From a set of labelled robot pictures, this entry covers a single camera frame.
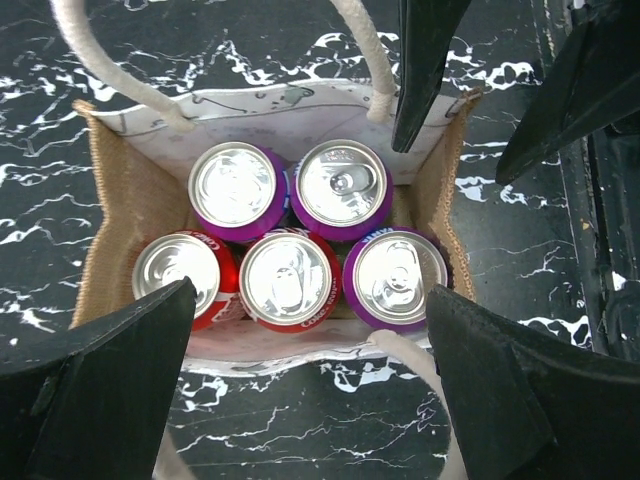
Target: purple can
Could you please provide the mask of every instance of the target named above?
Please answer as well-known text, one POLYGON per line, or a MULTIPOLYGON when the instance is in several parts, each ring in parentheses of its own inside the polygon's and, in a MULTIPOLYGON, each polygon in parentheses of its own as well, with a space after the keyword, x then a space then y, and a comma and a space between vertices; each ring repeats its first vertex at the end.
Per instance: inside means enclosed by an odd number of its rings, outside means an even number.
POLYGON ((376 329, 425 327, 426 296, 447 285, 447 266, 420 232, 383 228, 355 244, 344 263, 343 289, 354 313, 376 329))
POLYGON ((189 174, 188 191, 202 227, 236 243, 261 237, 289 208, 284 161, 265 148, 228 142, 207 150, 189 174))
POLYGON ((331 140, 296 166, 291 206, 312 232, 338 242, 358 240, 391 211, 393 181, 370 148, 331 140))

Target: can rim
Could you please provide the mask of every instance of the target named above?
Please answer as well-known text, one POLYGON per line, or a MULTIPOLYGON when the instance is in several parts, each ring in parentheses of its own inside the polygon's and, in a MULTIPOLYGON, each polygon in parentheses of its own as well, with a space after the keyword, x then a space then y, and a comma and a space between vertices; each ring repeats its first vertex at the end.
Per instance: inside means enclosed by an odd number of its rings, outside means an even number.
POLYGON ((242 261, 242 264, 240 265, 240 298, 242 299, 242 302, 245 304, 245 306, 263 322, 270 323, 272 325, 281 326, 281 327, 299 325, 301 323, 304 323, 309 318, 312 318, 315 314, 317 314, 327 302, 327 299, 331 294, 331 285, 332 285, 331 276, 332 276, 332 272, 331 272, 331 265, 329 264, 329 259, 327 258, 327 255, 322 251, 320 246, 317 243, 315 243, 313 240, 311 240, 306 236, 293 233, 293 232, 269 234, 264 238, 258 240, 249 249, 249 251, 244 257, 244 260, 242 261), (305 312, 304 315, 299 315, 298 317, 286 318, 286 319, 267 315, 264 312, 262 312, 260 308, 258 308, 258 306, 256 305, 256 302, 253 300, 252 296, 249 295, 248 292, 250 292, 250 288, 247 284, 247 281, 248 281, 247 270, 253 265, 256 257, 264 251, 266 246, 268 246, 272 242, 280 241, 283 238, 295 239, 296 241, 303 243, 306 247, 312 250, 313 253, 315 253, 318 259, 321 261, 323 272, 324 272, 324 282, 323 282, 322 292, 318 296, 318 299, 316 301, 316 305, 314 306, 314 308, 305 312))
POLYGON ((260 218, 260 216, 262 216, 269 209, 276 195, 276 182, 277 182, 276 170, 273 166, 273 163, 271 162, 271 159, 265 152, 263 152, 261 149, 259 149, 255 145, 251 145, 250 143, 225 142, 225 143, 220 143, 218 145, 211 147, 202 155, 200 155, 200 157, 198 157, 196 162, 193 164, 193 167, 191 167, 191 171, 189 172, 189 180, 187 181, 187 193, 189 194, 189 200, 191 201, 191 205, 193 209, 198 213, 198 215, 204 218, 208 223, 221 228, 238 228, 238 227, 247 226, 250 223, 255 222, 256 219, 260 218), (215 155, 218 155, 226 150, 232 150, 232 149, 243 149, 253 153, 256 156, 256 158, 260 162, 262 162, 262 164, 267 169, 267 172, 269 174, 269 181, 271 183, 269 200, 264 203, 264 205, 260 208, 260 210, 258 210, 249 219, 243 222, 233 223, 233 224, 228 222, 222 222, 214 218, 211 215, 211 213, 208 211, 208 209, 206 209, 202 205, 201 199, 198 198, 198 195, 196 194, 197 187, 198 187, 198 180, 201 177, 201 173, 203 169, 207 166, 208 161, 214 158, 215 155))
POLYGON ((296 182, 295 183, 296 191, 298 192, 300 203, 302 204, 302 207, 304 208, 305 212, 308 215, 310 215, 314 220, 321 222, 325 225, 330 225, 334 227, 352 227, 354 225, 359 225, 369 220, 380 209, 380 206, 384 202, 387 188, 389 188, 387 170, 384 165, 384 162, 378 156, 378 154, 374 152, 371 148, 367 147, 366 145, 360 142, 356 142, 354 140, 345 140, 345 139, 329 140, 311 149, 300 161, 300 169, 298 171, 298 174, 296 175, 295 182, 296 182), (375 197, 375 201, 373 202, 373 205, 371 206, 369 211, 365 215, 357 217, 353 220, 343 221, 343 222, 337 222, 335 220, 327 218, 326 216, 320 214, 315 209, 313 209, 304 195, 304 190, 301 188, 303 177, 306 173, 306 170, 309 167, 309 164, 311 163, 311 160, 315 157, 318 157, 319 155, 324 153, 326 150, 329 150, 331 148, 336 148, 336 147, 340 147, 348 150, 354 150, 360 154, 365 155, 369 160, 371 160, 371 166, 374 168, 376 175, 378 176, 378 181, 380 183, 380 189, 378 190, 378 193, 375 197))
MULTIPOLYGON (((414 240, 415 242, 417 242, 420 246, 424 247, 425 250, 427 251, 427 253, 429 253, 429 256, 431 258, 431 260, 434 263, 434 266, 436 267, 436 270, 438 272, 438 278, 436 279, 436 284, 441 284, 441 285, 447 285, 449 279, 449 274, 447 271, 447 265, 444 261, 444 257, 442 256, 442 254, 440 253, 440 251, 436 248, 436 246, 427 238, 425 238, 424 236, 422 236, 419 233, 416 232, 411 232, 408 230, 394 230, 391 232, 387 232, 387 233, 383 233, 382 235, 374 238, 373 240, 370 240, 369 243, 362 249, 362 251, 360 251, 360 253, 358 253, 358 256, 356 258, 356 261, 354 262, 353 265, 353 278, 352 278, 352 282, 354 283, 354 291, 356 294, 356 297, 358 299, 358 303, 360 303, 360 305, 363 306, 363 308, 373 317, 380 319, 381 321, 391 324, 391 325, 411 325, 417 322, 420 322, 421 320, 424 319, 425 317, 425 312, 424 310, 418 310, 418 313, 414 314, 412 317, 408 318, 408 319, 398 319, 392 316, 389 316, 387 314, 385 314, 385 312, 383 312, 382 310, 378 310, 375 308, 372 308, 369 305, 369 302, 364 298, 363 294, 362 294, 362 290, 361 288, 358 287, 358 282, 357 282, 357 278, 358 278, 358 271, 360 270, 360 267, 362 265, 362 262, 364 260, 364 258, 366 257, 366 255, 371 251, 371 249, 373 247, 375 247, 377 244, 385 241, 385 240, 389 240, 390 238, 393 237, 398 237, 399 239, 404 239, 406 240, 407 237, 409 237, 409 239, 414 240)), ((427 296, 427 291, 424 292, 424 299, 423 299, 423 304, 422 306, 424 306, 424 303, 426 302, 426 296, 427 296)))
POLYGON ((204 312, 206 312, 213 302, 215 302, 218 293, 220 292, 220 262, 218 261, 218 257, 216 257, 215 253, 209 248, 209 246, 204 243, 202 240, 192 237, 186 233, 171 233, 169 235, 164 235, 160 238, 155 239, 151 243, 149 243, 138 255, 136 262, 133 266, 133 271, 131 273, 131 287, 133 290, 133 297, 138 300, 146 295, 152 293, 149 291, 145 293, 145 289, 141 286, 144 283, 143 279, 143 271, 146 263, 153 258, 155 254, 158 253, 158 249, 160 247, 168 246, 172 242, 180 240, 182 242, 191 243, 197 246, 199 249, 203 250, 204 253, 210 255, 210 259, 213 260, 215 265, 218 267, 214 269, 211 274, 211 278, 213 280, 213 286, 211 288, 211 293, 209 294, 209 298, 204 302, 200 307, 196 305, 195 317, 199 317, 204 312))

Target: can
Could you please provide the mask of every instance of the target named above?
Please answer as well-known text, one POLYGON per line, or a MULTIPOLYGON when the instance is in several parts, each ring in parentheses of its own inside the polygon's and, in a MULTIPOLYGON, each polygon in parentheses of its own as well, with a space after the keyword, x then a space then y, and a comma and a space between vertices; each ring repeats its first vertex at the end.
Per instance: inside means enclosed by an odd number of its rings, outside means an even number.
POLYGON ((165 235, 145 247, 133 267, 133 296, 137 300, 185 276, 196 289, 193 331, 246 315, 233 253, 216 237, 193 230, 165 235))
POLYGON ((187 189, 202 227, 229 242, 261 237, 289 209, 283 159, 243 142, 222 143, 202 154, 191 169, 187 189))
POLYGON ((302 333, 327 319, 342 290, 340 262, 318 235, 300 228, 267 233, 240 266, 249 316, 281 333, 302 333))
POLYGON ((373 150, 351 140, 331 140, 311 150, 296 166, 292 183, 294 212, 327 240, 359 240, 391 211, 389 170, 373 150))
POLYGON ((420 232, 383 228, 355 244, 344 263, 344 295, 354 313, 376 329, 426 326, 426 296, 447 285, 444 258, 420 232))

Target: tote bag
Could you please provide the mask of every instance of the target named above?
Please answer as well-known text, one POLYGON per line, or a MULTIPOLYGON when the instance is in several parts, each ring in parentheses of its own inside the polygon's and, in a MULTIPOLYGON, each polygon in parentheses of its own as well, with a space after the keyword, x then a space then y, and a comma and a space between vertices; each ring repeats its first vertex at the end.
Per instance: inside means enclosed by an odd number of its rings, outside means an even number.
MULTIPOLYGON (((72 327, 132 303, 131 273, 152 240, 198 228, 186 180, 211 146, 243 141, 267 147, 290 165, 332 139, 376 151, 394 181, 391 224, 436 239, 449 265, 451 287, 474 299, 466 252, 449 221, 465 121, 475 100, 439 96, 411 151, 393 152, 397 86, 375 27, 359 0, 331 0, 365 57, 370 79, 323 79, 240 90, 207 89, 169 98, 120 69, 91 33, 84 2, 51 0, 60 30, 82 63, 139 105, 98 112, 74 108, 87 121, 104 219, 86 262, 72 327)), ((183 368, 214 375, 271 374, 321 359, 381 355, 366 340, 371 329, 344 301, 332 318, 300 335, 283 335, 242 320, 191 336, 183 368)), ((426 331, 408 336, 428 346, 426 331)))

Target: white rope handle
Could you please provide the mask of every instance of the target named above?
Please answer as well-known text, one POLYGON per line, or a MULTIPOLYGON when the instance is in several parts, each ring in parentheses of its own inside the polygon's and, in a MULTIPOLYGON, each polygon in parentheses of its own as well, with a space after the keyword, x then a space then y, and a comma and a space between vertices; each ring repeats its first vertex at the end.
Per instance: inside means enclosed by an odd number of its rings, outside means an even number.
POLYGON ((439 480, 467 480, 467 471, 464 466, 456 433, 454 432, 453 425, 451 424, 449 407, 447 406, 447 401, 444 397, 442 382, 436 373, 436 364, 433 356, 411 340, 407 340, 390 330, 378 330, 377 332, 373 332, 367 341, 376 345, 390 357, 400 360, 404 365, 409 367, 422 380, 424 380, 434 392, 436 392, 438 399, 447 412, 449 424, 451 425, 447 463, 440 473, 439 480))
MULTIPOLYGON (((389 59, 380 43, 371 17, 361 0, 331 0, 331 2, 351 29, 371 72, 373 97, 367 118, 373 122, 384 123, 389 119, 396 85, 389 59)), ((51 5, 67 44, 80 62, 100 81, 131 100, 155 110, 167 125, 175 130, 187 132, 194 128, 194 123, 183 116, 176 102, 129 75, 109 58, 91 32, 84 0, 51 0, 51 5)))
POLYGON ((154 480, 196 480, 189 467, 176 450, 173 438, 166 426, 160 442, 160 450, 153 467, 154 480))

